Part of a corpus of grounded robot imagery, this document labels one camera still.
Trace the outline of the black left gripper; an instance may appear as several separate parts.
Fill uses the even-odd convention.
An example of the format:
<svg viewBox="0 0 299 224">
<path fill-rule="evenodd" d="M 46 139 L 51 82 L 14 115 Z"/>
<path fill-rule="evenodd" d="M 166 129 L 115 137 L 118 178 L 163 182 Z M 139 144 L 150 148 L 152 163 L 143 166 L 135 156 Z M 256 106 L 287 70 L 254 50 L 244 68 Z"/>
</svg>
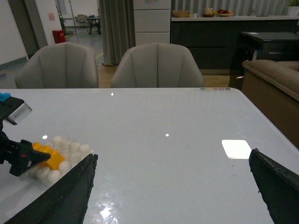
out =
<svg viewBox="0 0 299 224">
<path fill-rule="evenodd" d="M 3 131 L 0 132 L 0 163 L 8 161 L 11 164 L 10 174 L 20 176 L 50 158 L 50 154 L 34 150 L 31 142 L 27 140 L 15 142 Z"/>
</svg>

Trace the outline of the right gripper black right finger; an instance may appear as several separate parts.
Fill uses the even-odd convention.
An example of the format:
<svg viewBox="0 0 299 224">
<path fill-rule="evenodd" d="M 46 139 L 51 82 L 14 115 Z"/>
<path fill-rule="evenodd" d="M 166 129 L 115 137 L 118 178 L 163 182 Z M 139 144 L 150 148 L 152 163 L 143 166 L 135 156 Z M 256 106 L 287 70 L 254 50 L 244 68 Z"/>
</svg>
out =
<svg viewBox="0 0 299 224">
<path fill-rule="evenodd" d="M 253 174 L 275 224 L 299 222 L 299 175 L 253 149 L 249 156 Z"/>
</svg>

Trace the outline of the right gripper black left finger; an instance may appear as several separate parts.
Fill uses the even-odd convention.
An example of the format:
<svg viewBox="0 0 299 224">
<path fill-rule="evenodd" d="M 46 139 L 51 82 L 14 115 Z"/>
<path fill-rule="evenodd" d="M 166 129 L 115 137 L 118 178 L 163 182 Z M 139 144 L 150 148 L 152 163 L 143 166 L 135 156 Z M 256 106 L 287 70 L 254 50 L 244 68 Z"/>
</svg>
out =
<svg viewBox="0 0 299 224">
<path fill-rule="evenodd" d="M 89 154 L 7 224 L 81 224 L 84 221 L 98 155 Z"/>
</svg>

